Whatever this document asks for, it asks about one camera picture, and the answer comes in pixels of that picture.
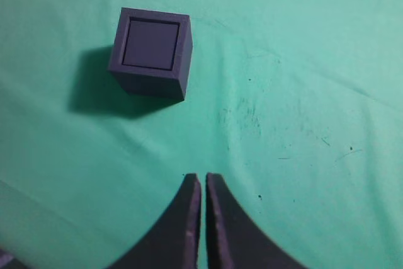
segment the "dark gray cube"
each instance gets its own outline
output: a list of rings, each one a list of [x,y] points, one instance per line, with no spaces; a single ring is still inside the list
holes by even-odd
[[[108,70],[128,93],[184,100],[192,49],[189,15],[122,8]]]

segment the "cube side face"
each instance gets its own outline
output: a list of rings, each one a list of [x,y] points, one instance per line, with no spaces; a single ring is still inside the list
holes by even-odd
[[[150,77],[136,74],[111,72],[127,93],[141,94],[160,98],[184,100],[184,95],[177,79]]]
[[[128,93],[184,100],[190,17],[122,8],[108,70]]]
[[[192,51],[193,51],[193,39],[191,35],[191,25],[189,21],[189,23],[187,24],[186,38],[183,47],[181,70],[178,77],[184,97],[186,96],[186,90],[188,87]]]

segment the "dark stain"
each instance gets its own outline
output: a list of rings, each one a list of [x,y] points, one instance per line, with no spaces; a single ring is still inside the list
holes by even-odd
[[[325,143],[327,146],[330,147],[330,144],[325,139],[323,139],[323,138],[321,138],[321,139],[322,139],[323,143]]]
[[[335,159],[334,162],[338,162],[339,160],[343,159],[346,156],[349,156],[350,154],[355,154],[356,152],[361,152],[361,151],[363,151],[363,150],[357,149],[356,151],[347,152],[346,154],[343,154],[341,157],[338,157],[337,159]]]

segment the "cube top face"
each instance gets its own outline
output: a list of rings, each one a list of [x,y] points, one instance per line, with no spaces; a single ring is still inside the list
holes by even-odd
[[[123,64],[170,71],[178,30],[177,23],[130,21]]]
[[[122,8],[109,71],[178,78],[190,17]]]

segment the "green fabric surface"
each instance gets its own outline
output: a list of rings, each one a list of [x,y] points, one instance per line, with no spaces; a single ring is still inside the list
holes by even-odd
[[[186,101],[107,74],[123,6],[191,16]],[[403,268],[402,44],[403,0],[0,0],[0,246],[103,268],[211,171],[308,268]]]

